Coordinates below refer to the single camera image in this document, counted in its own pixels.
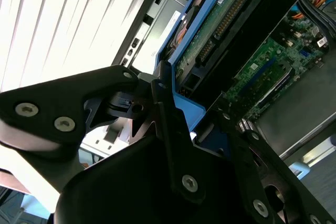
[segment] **screw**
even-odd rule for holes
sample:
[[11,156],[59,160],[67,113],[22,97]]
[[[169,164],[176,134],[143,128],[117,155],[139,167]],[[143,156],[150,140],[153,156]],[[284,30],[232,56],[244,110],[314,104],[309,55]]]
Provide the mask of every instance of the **screw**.
[[124,72],[124,76],[127,78],[132,78],[132,75],[130,73]]
[[226,120],[230,120],[230,116],[229,116],[228,114],[223,113],[223,117],[224,117]]
[[165,84],[163,84],[163,83],[159,83],[159,86],[161,87],[161,88],[167,88],[166,86],[165,86]]
[[186,174],[182,177],[182,184],[188,191],[195,193],[198,190],[197,181],[190,175]]
[[25,116],[27,118],[34,116],[38,113],[38,107],[32,103],[23,102],[15,107],[15,112],[18,115]]
[[310,215],[310,221],[313,224],[321,224],[320,220],[315,215]]
[[257,212],[263,216],[264,218],[267,218],[268,217],[268,210],[267,210],[267,207],[265,206],[265,204],[260,201],[259,199],[255,199],[253,201],[253,206],[254,206],[254,209],[257,210]]
[[58,119],[56,119],[54,122],[55,128],[63,132],[73,131],[75,128],[75,125],[76,124],[74,120],[66,116],[61,116]]
[[259,140],[259,136],[256,133],[252,132],[251,135],[255,140]]

